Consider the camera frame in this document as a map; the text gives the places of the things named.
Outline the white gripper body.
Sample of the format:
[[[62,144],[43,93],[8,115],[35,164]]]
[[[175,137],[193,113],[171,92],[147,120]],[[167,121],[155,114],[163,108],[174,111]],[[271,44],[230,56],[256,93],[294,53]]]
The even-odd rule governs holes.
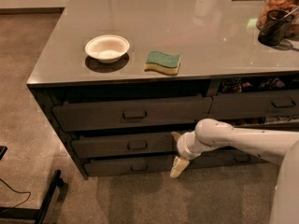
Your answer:
[[[201,155],[194,132],[184,133],[177,140],[177,151],[180,157],[193,160]]]

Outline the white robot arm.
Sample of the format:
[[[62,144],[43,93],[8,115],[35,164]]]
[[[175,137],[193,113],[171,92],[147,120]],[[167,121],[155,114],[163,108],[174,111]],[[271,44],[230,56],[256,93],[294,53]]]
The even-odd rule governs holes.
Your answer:
[[[235,128],[215,119],[200,120],[177,142],[170,176],[177,178],[204,152],[233,147],[279,166],[269,224],[299,224],[299,132]]]

